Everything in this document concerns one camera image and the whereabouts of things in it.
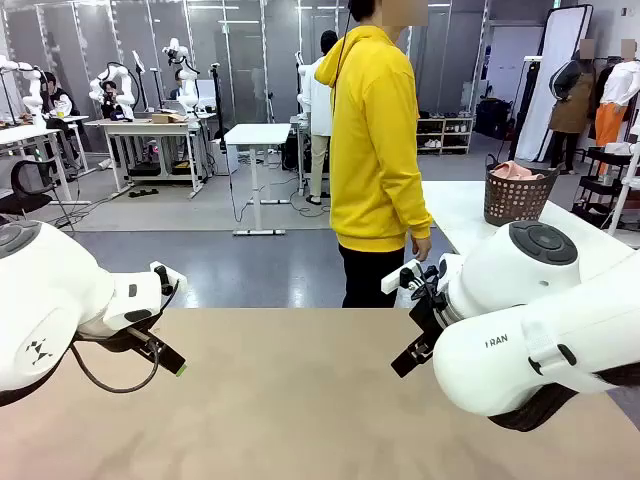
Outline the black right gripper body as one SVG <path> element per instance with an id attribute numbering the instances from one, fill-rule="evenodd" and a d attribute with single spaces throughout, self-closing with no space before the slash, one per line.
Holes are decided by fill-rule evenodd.
<path id="1" fill-rule="evenodd" d="M 443 315 L 448 306 L 443 294 L 425 293 L 411 309 L 409 316 L 422 330 L 421 342 L 434 345 L 447 327 Z"/>

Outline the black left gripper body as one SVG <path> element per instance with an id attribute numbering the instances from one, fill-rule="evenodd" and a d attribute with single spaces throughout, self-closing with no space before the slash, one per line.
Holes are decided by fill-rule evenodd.
<path id="1" fill-rule="evenodd" d="M 73 340 L 97 343 L 112 353 L 124 353 L 132 350 L 142 353 L 151 352 L 151 344 L 159 346 L 161 340 L 149 331 L 148 321 L 137 322 L 117 331 L 110 337 L 97 337 L 76 332 Z"/>

